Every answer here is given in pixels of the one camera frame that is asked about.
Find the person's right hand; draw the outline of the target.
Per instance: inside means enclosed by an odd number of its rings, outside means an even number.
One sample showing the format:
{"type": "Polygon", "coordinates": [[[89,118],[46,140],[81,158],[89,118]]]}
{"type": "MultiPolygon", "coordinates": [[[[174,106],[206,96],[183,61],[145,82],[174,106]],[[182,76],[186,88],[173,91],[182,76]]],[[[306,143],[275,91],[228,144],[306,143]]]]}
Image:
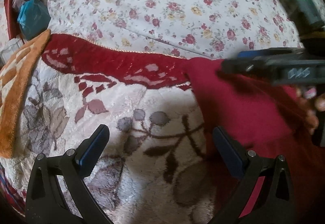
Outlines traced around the person's right hand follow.
{"type": "Polygon", "coordinates": [[[305,122],[310,135],[319,126],[317,112],[324,112],[324,94],[317,96],[316,87],[296,87],[297,104],[305,112],[305,122]]]}

